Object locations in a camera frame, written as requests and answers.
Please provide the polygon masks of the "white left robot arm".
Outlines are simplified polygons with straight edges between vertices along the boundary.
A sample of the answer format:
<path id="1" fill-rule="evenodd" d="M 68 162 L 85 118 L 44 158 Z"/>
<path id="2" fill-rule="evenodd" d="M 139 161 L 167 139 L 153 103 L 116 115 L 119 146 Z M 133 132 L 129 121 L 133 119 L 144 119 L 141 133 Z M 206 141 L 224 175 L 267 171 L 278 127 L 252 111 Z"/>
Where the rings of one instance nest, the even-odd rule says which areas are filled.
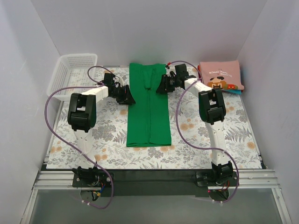
<path id="1" fill-rule="evenodd" d="M 103 182 L 94 165 L 96 158 L 92 133 L 97 120 L 96 105 L 107 97 L 116 99 L 120 105 L 135 104 L 129 85 L 124 84 L 122 78 L 119 82 L 114 78 L 115 75 L 105 73 L 101 84 L 83 93 L 73 93 L 70 97 L 67 121 L 74 131 L 80 153 L 80 163 L 73 172 L 78 176 L 79 181 L 83 181 L 90 187 L 98 186 Z"/>

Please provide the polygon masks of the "green t shirt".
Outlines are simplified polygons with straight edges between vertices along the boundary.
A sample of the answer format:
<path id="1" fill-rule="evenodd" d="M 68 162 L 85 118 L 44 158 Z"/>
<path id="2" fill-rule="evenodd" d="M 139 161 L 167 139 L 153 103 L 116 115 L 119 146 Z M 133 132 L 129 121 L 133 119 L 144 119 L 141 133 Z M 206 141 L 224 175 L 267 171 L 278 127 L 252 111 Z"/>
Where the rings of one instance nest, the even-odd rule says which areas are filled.
<path id="1" fill-rule="evenodd" d="M 128 107 L 127 147 L 171 145 L 168 95 L 156 93 L 164 64 L 129 65 L 129 87 L 135 104 Z"/>

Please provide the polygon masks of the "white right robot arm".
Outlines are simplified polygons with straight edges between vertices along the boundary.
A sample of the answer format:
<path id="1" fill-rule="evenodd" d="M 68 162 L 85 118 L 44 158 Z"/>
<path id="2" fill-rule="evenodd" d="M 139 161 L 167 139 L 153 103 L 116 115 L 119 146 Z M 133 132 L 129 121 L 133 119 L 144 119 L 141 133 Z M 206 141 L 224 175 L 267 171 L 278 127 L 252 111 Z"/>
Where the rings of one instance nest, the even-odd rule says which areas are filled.
<path id="1" fill-rule="evenodd" d="M 196 173 L 197 185 L 206 187 L 209 184 L 220 186 L 229 183 L 229 179 L 234 175 L 235 161 L 227 152 L 225 144 L 226 109 L 221 88 L 208 87 L 195 76 L 189 75 L 185 64 L 176 65 L 175 71 L 163 74 L 156 93 L 166 94 L 175 91 L 178 87 L 198 97 L 199 115 L 206 125 L 211 144 L 210 148 L 193 146 L 196 149 L 212 151 L 212 168 Z"/>

